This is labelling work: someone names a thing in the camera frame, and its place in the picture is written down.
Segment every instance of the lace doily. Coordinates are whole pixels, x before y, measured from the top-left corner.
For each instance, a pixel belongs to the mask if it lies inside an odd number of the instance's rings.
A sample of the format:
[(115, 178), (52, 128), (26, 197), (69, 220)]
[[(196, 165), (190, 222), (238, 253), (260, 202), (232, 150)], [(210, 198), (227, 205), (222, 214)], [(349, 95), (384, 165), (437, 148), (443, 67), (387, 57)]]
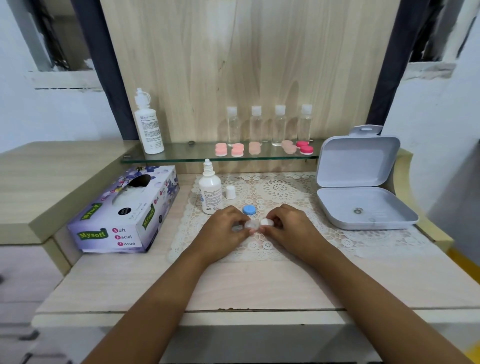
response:
[[(290, 173), (239, 173), (219, 174), (222, 190), (234, 185), (237, 197), (223, 198), (224, 206), (233, 205), (239, 210), (245, 205), (255, 205), (252, 219), (261, 220), (274, 207), (283, 203), (305, 211), (317, 230), (344, 254), (360, 257), (434, 255), (441, 250), (432, 244), (414, 226), (405, 230), (342, 230), (332, 225), (320, 208), (316, 191), (315, 172)], [(210, 217), (202, 212), (197, 177), (189, 195), (179, 229), (168, 254), (175, 261), (197, 236)], [(253, 260), (288, 260), (288, 253), (276, 242), (255, 233), (236, 250), (222, 259), (224, 262)]]

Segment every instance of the yellow floor edge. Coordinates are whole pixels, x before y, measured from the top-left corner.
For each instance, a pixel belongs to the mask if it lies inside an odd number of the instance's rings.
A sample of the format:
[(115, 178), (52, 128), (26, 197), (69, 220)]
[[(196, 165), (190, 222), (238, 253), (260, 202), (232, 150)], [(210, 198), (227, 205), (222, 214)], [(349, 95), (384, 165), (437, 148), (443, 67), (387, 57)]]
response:
[[(460, 253), (457, 249), (450, 248), (447, 255), (478, 284), (480, 284), (480, 267)], [(480, 341), (477, 341), (465, 355), (475, 364), (480, 364)]]

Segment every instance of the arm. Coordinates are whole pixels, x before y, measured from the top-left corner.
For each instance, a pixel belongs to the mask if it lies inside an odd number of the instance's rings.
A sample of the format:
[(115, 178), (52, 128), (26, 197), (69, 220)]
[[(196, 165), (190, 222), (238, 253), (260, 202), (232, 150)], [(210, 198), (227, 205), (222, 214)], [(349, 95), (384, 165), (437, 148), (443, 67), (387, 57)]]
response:
[(235, 222), (244, 223), (249, 219), (233, 206), (216, 211), (191, 245), (128, 310), (83, 363), (157, 364), (202, 273), (253, 234), (251, 229), (232, 231)]
[(260, 231), (311, 265), (389, 364), (472, 364), (441, 334), (350, 262), (313, 226), (303, 211), (282, 205)]

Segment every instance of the glass shelf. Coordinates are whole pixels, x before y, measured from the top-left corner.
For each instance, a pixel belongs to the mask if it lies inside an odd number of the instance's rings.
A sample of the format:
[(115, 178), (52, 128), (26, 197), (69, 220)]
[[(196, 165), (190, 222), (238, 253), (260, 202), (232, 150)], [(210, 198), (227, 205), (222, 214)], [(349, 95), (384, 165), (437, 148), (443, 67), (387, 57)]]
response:
[(228, 154), (224, 157), (215, 155), (215, 144), (212, 143), (171, 143), (165, 144), (165, 150), (158, 154), (145, 154), (142, 146), (138, 146), (129, 155), (124, 155), (122, 163), (157, 163), (157, 162), (203, 162), (206, 158), (211, 161), (228, 160), (268, 160), (268, 159), (317, 159), (323, 139), (310, 141), (313, 146), (313, 154), (308, 156), (301, 154), (297, 149), (295, 154), (287, 154), (281, 146), (273, 146), (270, 142), (263, 142), (260, 154), (253, 156), (248, 152), (248, 142), (242, 142), (244, 146), (242, 157), (232, 157), (231, 147), (228, 147)]

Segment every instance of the hand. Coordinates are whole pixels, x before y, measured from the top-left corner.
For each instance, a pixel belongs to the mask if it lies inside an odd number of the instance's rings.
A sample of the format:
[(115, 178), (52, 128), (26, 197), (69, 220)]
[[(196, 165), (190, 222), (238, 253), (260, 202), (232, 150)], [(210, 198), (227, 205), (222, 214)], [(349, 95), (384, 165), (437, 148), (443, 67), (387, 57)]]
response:
[(292, 206), (283, 204), (276, 207), (267, 214), (267, 218), (273, 220), (274, 226), (262, 225), (260, 232), (307, 264), (312, 265), (315, 257), (330, 246), (307, 215)]
[(254, 229), (232, 230), (235, 223), (243, 225), (248, 220), (250, 218), (234, 206), (217, 210), (203, 225), (188, 249), (190, 252), (198, 254), (203, 262), (210, 265), (227, 256), (242, 241), (253, 235)]

